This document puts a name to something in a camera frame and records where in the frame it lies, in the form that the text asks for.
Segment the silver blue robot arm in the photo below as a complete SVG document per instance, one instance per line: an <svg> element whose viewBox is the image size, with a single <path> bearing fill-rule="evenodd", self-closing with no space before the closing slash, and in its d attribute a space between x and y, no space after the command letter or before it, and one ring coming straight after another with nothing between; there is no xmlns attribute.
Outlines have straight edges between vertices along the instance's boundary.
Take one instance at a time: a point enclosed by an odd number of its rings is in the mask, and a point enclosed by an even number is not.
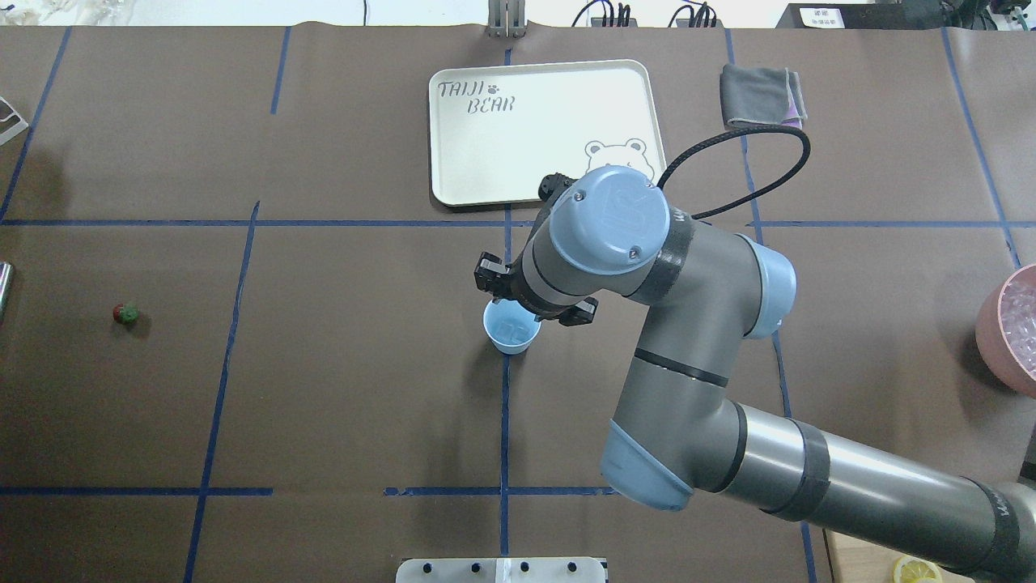
<svg viewBox="0 0 1036 583"><path fill-rule="evenodd" d="M728 397L741 341L792 311L784 255L678 210L637 169L541 187L515 261L482 253L473 276L495 301L567 327L592 322L596 292L648 307L601 460L618 494L678 512L697 490L718 493L970 578L1032 582L1029 488L936 471Z"/></svg>

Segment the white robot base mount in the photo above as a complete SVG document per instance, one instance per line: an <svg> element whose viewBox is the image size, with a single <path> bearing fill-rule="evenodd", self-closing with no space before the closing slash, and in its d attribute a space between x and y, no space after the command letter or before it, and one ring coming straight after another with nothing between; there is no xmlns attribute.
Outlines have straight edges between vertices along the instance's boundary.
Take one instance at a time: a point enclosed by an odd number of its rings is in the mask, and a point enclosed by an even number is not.
<svg viewBox="0 0 1036 583"><path fill-rule="evenodd" d="M608 582L606 560L589 556L414 558L396 582Z"/></svg>

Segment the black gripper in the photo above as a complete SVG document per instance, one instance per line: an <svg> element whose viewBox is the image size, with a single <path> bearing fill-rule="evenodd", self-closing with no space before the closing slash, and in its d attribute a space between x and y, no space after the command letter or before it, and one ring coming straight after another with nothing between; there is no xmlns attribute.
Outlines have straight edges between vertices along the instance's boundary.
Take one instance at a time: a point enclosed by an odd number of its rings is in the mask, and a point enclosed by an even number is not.
<svg viewBox="0 0 1036 583"><path fill-rule="evenodd" d="M473 271L476 285L493 296L493 301L518 302L538 321L558 321L563 327L592 324L599 302L592 296L568 296L556 291L541 276L534 261L519 258L514 263L482 252Z"/></svg>

